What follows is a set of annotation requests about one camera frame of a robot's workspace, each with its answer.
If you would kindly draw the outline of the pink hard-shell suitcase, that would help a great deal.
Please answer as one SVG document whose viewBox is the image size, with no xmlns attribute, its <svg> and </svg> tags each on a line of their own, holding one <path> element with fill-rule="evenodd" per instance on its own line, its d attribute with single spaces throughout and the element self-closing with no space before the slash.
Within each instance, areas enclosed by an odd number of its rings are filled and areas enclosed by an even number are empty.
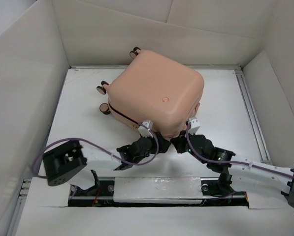
<svg viewBox="0 0 294 236">
<path fill-rule="evenodd" d="M 204 79 L 194 69 L 153 51 L 134 47 L 129 66 L 111 83 L 101 81 L 97 91 L 108 96 L 99 110 L 137 129 L 145 120 L 153 131 L 175 138 L 200 107 Z"/>
</svg>

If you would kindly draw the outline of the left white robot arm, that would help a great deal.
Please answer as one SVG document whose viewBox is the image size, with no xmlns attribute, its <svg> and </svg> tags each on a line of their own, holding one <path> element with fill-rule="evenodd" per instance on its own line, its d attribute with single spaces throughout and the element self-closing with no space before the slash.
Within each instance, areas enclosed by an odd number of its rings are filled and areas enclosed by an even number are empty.
<svg viewBox="0 0 294 236">
<path fill-rule="evenodd" d="M 158 154 L 166 153 L 170 145 L 170 141 L 156 132 L 117 148 L 119 155 L 115 155 L 86 139 L 64 138 L 47 145 L 42 152 L 45 178 L 51 187 L 69 183 L 93 195 L 99 189 L 96 169 L 124 171 L 143 166 Z"/>
</svg>

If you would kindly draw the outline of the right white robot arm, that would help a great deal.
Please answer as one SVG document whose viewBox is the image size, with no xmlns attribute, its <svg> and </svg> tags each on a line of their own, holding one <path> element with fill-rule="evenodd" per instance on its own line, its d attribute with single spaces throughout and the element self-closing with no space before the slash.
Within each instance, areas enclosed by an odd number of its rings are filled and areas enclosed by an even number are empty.
<svg viewBox="0 0 294 236">
<path fill-rule="evenodd" d="M 283 196 L 294 208 L 294 167 L 277 167 L 241 157 L 213 145 L 204 135 L 182 132 L 171 139 L 178 153 L 189 153 L 213 172 L 219 173 L 221 193 L 255 192 Z"/>
</svg>

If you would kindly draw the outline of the white foam cover block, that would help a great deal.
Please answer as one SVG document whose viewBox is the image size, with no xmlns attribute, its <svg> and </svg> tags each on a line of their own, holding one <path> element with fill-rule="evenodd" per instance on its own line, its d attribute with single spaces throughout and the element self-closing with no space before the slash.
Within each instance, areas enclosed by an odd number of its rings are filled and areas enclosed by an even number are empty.
<svg viewBox="0 0 294 236">
<path fill-rule="evenodd" d="M 118 203 L 190 204 L 203 199 L 199 177 L 117 177 Z"/>
</svg>

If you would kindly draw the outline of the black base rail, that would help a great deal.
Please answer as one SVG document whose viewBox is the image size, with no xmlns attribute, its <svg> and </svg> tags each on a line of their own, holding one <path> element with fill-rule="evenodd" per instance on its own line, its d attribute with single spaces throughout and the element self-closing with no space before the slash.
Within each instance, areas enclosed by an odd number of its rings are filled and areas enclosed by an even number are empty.
<svg viewBox="0 0 294 236">
<path fill-rule="evenodd" d="M 249 203 L 245 192 L 226 194 L 217 185 L 217 178 L 205 177 L 196 190 L 203 190 L 203 197 L 195 199 L 155 199 L 148 200 L 123 200 L 115 199 L 115 179 L 102 178 L 100 189 L 91 193 L 90 190 L 77 188 L 71 191 L 69 207 L 248 207 Z"/>
</svg>

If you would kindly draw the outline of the aluminium frame rail right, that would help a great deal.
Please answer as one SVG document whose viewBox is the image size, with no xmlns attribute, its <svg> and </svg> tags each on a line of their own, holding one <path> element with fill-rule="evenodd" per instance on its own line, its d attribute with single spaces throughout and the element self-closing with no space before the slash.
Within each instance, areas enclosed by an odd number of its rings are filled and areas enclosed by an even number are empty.
<svg viewBox="0 0 294 236">
<path fill-rule="evenodd" d="M 247 114 L 249 117 L 249 121 L 251 123 L 252 126 L 252 130 L 253 130 L 253 134 L 258 146 L 258 150 L 260 153 L 260 160 L 262 163 L 266 163 L 266 164 L 272 164 L 270 155 L 268 153 L 267 150 L 267 146 L 264 140 L 264 136 L 258 121 L 258 117 L 256 114 L 256 111 L 254 109 L 253 106 L 253 102 L 252 99 L 250 97 L 249 91 L 248 91 L 248 87 L 247 87 L 247 83 L 245 81 L 244 78 L 244 73 L 243 73 L 243 69 L 241 66 L 238 66 L 235 69 L 235 75 L 237 78 L 237 82 L 241 91 L 241 95 L 243 97 L 243 101 L 247 110 Z"/>
</svg>

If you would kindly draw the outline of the aluminium frame rail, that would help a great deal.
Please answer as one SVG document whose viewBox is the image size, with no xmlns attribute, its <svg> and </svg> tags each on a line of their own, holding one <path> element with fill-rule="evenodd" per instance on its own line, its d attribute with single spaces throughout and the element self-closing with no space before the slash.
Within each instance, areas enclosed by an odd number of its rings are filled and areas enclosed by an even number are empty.
<svg viewBox="0 0 294 236">
<path fill-rule="evenodd" d="M 270 155 L 268 153 L 267 150 L 267 146 L 264 140 L 264 136 L 258 121 L 258 117 L 256 114 L 256 111 L 254 109 L 253 106 L 253 102 L 252 99 L 250 97 L 249 91 L 248 91 L 248 87 L 247 87 L 247 83 L 245 81 L 244 78 L 244 73 L 243 73 L 243 69 L 241 66 L 238 66 L 235 69 L 235 75 L 237 78 L 237 82 L 241 91 L 241 95 L 243 97 L 243 101 L 247 110 L 247 114 L 249 117 L 249 121 L 251 123 L 252 126 L 252 130 L 253 130 L 253 134 L 258 146 L 258 150 L 260 153 L 260 160 L 262 163 L 266 163 L 266 164 L 272 164 Z"/>
<path fill-rule="evenodd" d="M 22 185 L 18 194 L 15 210 L 13 212 L 13 216 L 9 225 L 9 230 L 7 232 L 7 236 L 16 235 L 18 225 L 22 216 L 22 212 L 26 203 L 26 199 L 29 193 L 31 182 L 32 182 L 31 178 L 24 179 L 22 182 Z"/>
</svg>

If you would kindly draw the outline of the aluminium frame rail left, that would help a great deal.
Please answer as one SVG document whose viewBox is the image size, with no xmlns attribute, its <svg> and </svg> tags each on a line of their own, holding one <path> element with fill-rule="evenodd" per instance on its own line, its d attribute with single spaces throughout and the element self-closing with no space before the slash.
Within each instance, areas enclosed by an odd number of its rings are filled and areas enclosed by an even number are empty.
<svg viewBox="0 0 294 236">
<path fill-rule="evenodd" d="M 18 194 L 15 210 L 13 212 L 13 216 L 9 225 L 9 230 L 7 232 L 7 236 L 16 235 L 18 225 L 22 216 L 22 212 L 26 203 L 26 199 L 29 193 L 31 182 L 32 182 L 31 178 L 24 179 L 22 182 L 22 185 Z"/>
</svg>

